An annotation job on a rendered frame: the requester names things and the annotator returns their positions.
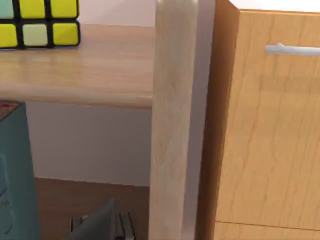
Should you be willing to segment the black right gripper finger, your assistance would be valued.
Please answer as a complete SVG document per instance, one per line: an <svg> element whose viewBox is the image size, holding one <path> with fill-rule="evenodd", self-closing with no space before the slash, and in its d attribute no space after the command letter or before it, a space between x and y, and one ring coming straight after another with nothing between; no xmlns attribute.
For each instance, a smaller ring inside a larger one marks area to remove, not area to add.
<svg viewBox="0 0 320 240"><path fill-rule="evenodd" d="M87 216L71 218L65 240L116 240L115 200L107 199Z"/></svg>

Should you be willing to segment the teal box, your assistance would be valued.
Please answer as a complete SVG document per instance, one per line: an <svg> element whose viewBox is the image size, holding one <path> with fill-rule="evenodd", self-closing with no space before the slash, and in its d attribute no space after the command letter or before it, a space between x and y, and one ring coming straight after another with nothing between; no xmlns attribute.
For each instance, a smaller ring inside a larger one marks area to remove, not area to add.
<svg viewBox="0 0 320 240"><path fill-rule="evenodd" d="M0 100L0 240L41 240L24 102Z"/></svg>

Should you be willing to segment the pale wooden open shelf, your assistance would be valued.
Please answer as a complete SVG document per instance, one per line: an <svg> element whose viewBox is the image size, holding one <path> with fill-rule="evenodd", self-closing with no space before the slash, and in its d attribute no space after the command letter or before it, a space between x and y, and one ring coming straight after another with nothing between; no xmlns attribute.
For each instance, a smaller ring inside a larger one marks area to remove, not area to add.
<svg viewBox="0 0 320 240"><path fill-rule="evenodd" d="M194 240L217 0L155 0L155 26L85 24L70 50L0 51L0 99L151 108L148 237Z"/></svg>

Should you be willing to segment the wooden drawer front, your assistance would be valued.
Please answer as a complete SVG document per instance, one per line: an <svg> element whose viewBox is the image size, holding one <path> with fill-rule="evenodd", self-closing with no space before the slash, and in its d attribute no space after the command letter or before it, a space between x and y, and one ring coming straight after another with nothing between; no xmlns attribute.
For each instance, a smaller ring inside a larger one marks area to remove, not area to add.
<svg viewBox="0 0 320 240"><path fill-rule="evenodd" d="M213 240L320 240L320 230L217 222Z"/></svg>

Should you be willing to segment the wooden cupboard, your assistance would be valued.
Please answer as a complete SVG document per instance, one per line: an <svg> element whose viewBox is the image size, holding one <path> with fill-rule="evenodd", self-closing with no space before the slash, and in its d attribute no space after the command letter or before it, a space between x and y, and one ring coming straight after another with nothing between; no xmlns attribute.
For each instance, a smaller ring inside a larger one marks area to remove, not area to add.
<svg viewBox="0 0 320 240"><path fill-rule="evenodd" d="M216 0L196 240L214 240L219 222L216 217L234 53L240 15L246 11L320 13L320 0Z"/></svg>

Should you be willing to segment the wooden cupboard door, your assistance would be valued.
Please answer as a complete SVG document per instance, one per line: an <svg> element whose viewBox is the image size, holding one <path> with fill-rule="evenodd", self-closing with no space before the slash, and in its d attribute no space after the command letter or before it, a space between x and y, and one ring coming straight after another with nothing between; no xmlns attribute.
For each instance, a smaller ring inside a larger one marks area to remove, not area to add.
<svg viewBox="0 0 320 240"><path fill-rule="evenodd" d="M234 50L216 220L320 231L320 13L244 11Z"/></svg>

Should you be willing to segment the yellow and black puzzle cube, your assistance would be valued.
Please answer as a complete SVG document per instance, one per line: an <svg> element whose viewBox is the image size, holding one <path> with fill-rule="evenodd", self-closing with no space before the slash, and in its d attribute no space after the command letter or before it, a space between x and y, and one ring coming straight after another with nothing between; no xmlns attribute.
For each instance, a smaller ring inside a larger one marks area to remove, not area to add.
<svg viewBox="0 0 320 240"><path fill-rule="evenodd" d="M0 0L0 50L75 47L79 0Z"/></svg>

